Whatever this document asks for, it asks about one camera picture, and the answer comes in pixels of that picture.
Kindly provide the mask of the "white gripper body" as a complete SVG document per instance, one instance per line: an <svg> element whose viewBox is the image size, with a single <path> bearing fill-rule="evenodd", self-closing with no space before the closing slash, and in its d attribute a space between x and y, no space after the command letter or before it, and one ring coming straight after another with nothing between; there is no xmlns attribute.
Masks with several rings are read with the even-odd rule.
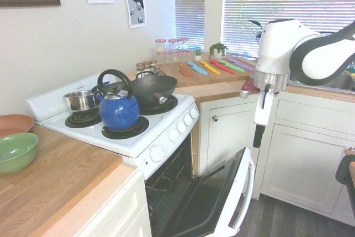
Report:
<svg viewBox="0 0 355 237"><path fill-rule="evenodd" d="M273 102L273 91L265 93L261 91L258 95L254 122L258 125L267 125Z"/></svg>

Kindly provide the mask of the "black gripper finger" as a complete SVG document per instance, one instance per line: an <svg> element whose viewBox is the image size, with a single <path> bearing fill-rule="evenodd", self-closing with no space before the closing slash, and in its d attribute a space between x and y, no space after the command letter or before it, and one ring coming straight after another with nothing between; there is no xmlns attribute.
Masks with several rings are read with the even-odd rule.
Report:
<svg viewBox="0 0 355 237"><path fill-rule="evenodd" d="M260 147L263 134L264 134L264 126L257 124L255 129L254 139L253 139L254 148Z"/></svg>

